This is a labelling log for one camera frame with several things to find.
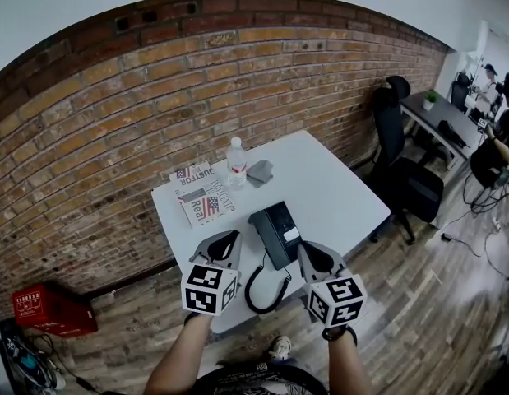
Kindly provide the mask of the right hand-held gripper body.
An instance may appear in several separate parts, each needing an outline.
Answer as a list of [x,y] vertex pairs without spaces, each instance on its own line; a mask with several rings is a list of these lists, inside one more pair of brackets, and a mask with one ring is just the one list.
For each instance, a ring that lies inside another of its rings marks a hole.
[[334,328],[361,316],[367,291],[361,276],[349,271],[339,253],[304,240],[298,245],[298,262],[307,293],[305,308],[313,320]]

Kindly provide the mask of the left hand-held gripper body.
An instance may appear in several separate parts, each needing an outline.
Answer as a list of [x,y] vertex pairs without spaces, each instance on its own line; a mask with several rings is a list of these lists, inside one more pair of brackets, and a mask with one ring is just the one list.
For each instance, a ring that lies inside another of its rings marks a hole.
[[183,273],[181,296],[187,311],[221,315],[238,291],[242,236],[237,230],[204,239]]

